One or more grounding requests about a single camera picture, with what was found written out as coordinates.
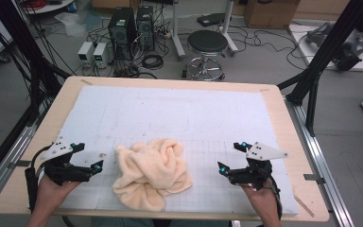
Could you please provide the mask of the long strip of tan tape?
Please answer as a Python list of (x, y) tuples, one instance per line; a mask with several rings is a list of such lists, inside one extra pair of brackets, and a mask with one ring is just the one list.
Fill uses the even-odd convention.
[(296, 200), (296, 202), (300, 205), (300, 207), (311, 217), (313, 218), (315, 215), (314, 213), (310, 210), (310, 208), (296, 195), (294, 195), (294, 199)]

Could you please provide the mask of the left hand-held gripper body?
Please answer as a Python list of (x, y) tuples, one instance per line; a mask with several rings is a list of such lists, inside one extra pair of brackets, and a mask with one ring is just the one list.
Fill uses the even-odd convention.
[(89, 167), (74, 166), (70, 163), (73, 152), (70, 145), (61, 136), (43, 153), (44, 174), (58, 185), (64, 182), (88, 182), (92, 175)]

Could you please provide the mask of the person's right hand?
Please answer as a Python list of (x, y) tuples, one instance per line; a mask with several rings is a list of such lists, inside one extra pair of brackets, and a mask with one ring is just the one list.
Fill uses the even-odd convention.
[(263, 220), (278, 220), (277, 200), (270, 180), (263, 183), (259, 190), (254, 189), (248, 184), (241, 184), (243, 191), (246, 193), (251, 206), (257, 215)]

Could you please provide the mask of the grey metal bracket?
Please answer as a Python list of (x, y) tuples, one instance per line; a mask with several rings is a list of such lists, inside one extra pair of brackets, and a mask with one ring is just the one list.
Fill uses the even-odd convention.
[(19, 160), (16, 163), (13, 163), (13, 162), (9, 163), (8, 168), (14, 169), (17, 166), (28, 167), (28, 166), (30, 166), (30, 163), (31, 163), (31, 161)]
[(304, 174), (303, 176), (304, 176), (304, 179), (306, 181), (313, 181), (316, 184), (324, 184), (325, 183), (325, 180), (321, 176), (319, 176), (317, 174)]

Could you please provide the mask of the aluminium rail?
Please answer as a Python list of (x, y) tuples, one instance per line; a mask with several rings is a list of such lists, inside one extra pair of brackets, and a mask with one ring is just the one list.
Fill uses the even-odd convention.
[(326, 198), (328, 212), (334, 217), (338, 227), (354, 227), (351, 215), (341, 197), (333, 174), (322, 153), (320, 144), (310, 130), (305, 126), (306, 114), (302, 106), (295, 106), (287, 98), (284, 98), (286, 107), (291, 111), (294, 121), (300, 128), (299, 135), (303, 137), (305, 148), (311, 159), (312, 167), (315, 168), (315, 182), (321, 188)]
[(0, 146), (0, 192), (16, 168), (8, 168), (9, 163), (21, 160), (48, 109), (49, 107), (41, 105), (34, 114), (31, 107), (28, 107)]

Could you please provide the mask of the white desk leg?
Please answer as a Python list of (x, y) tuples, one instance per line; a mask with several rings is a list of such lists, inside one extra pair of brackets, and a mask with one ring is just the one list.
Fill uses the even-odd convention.
[(224, 38), (228, 42), (228, 48), (230, 50), (230, 54), (232, 57), (238, 51), (237, 46), (235, 45), (233, 39), (229, 35), (229, 26), (230, 26), (230, 21), (231, 21), (232, 12), (233, 12), (233, 4), (234, 4), (234, 0), (227, 0), (225, 13), (224, 13), (224, 22), (223, 22), (223, 26), (221, 27), (221, 31), (220, 31), (220, 33), (224, 36)]
[(179, 0), (172, 0), (173, 3), (173, 21), (172, 21), (172, 30), (171, 30), (171, 38), (173, 41), (173, 44), (176, 48), (177, 54), (178, 54), (178, 60), (182, 61), (185, 58), (185, 51), (182, 46), (182, 42), (179, 37), (179, 23), (178, 23), (178, 4)]

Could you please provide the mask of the large black computer tower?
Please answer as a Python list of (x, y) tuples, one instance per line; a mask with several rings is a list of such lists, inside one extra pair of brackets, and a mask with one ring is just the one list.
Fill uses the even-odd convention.
[(117, 60), (131, 60), (132, 43), (137, 37), (132, 8), (116, 8), (108, 25), (114, 56)]

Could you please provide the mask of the slim black computer tower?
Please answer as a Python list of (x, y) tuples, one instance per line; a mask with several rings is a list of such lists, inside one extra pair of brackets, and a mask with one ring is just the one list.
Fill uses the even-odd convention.
[(154, 46), (154, 25), (153, 6), (140, 6), (136, 16), (137, 31), (140, 35), (140, 45), (144, 50), (153, 51)]

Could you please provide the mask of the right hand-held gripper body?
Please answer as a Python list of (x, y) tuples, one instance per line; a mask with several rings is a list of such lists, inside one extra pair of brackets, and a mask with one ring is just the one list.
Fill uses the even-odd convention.
[(248, 165), (245, 168), (232, 169), (232, 175), (227, 177), (231, 184), (253, 183), (257, 190), (271, 176), (271, 160), (287, 158), (288, 154), (279, 149), (255, 142), (246, 154)]

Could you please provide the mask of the light blue felt mat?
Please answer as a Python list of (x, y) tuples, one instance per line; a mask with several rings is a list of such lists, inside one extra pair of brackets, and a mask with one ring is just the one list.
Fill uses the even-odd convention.
[(73, 165), (103, 163), (100, 173), (67, 197), (62, 206), (68, 209), (125, 210), (112, 191), (119, 172), (115, 148), (171, 138), (184, 146), (193, 184), (166, 196), (166, 211), (250, 215), (247, 196), (218, 166), (246, 166), (236, 143), (278, 146), (264, 94), (216, 90), (86, 86), (60, 136), (85, 146), (73, 155)]

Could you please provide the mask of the grey machine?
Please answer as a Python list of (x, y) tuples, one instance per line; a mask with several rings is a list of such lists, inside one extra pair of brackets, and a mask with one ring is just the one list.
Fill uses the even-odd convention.
[[(320, 47), (332, 31), (333, 27), (334, 24), (326, 22), (322, 26), (308, 31), (306, 33), (305, 41), (308, 44), (315, 44), (317, 47)], [(353, 30), (343, 45), (338, 49), (336, 55), (332, 58), (332, 62), (339, 71), (349, 71), (361, 62), (359, 55), (362, 53), (363, 38), (357, 35), (356, 30)]]

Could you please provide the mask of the cream terry towel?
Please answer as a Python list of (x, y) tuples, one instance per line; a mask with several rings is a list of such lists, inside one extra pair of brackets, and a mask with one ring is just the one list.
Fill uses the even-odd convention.
[(165, 196), (181, 193), (192, 186), (183, 145), (174, 139), (159, 138), (119, 145), (114, 150), (119, 174), (112, 185), (115, 196), (130, 209), (160, 212)]

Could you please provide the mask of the flat black floor device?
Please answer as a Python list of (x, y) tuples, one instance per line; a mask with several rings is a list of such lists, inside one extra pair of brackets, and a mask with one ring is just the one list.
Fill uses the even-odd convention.
[(197, 22), (204, 27), (220, 25), (225, 22), (225, 14), (224, 13), (212, 13), (209, 15), (200, 16), (197, 19)]

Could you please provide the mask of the brown cardboard box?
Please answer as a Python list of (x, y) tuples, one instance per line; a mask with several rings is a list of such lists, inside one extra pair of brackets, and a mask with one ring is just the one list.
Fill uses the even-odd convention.
[(244, 18), (252, 28), (288, 28), (301, 0), (248, 0)]

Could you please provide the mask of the white round table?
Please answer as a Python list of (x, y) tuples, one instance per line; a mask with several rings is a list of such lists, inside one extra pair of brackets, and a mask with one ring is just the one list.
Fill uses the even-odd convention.
[(27, 14), (41, 14), (59, 9), (76, 12), (78, 9), (75, 0), (24, 0), (21, 7)]

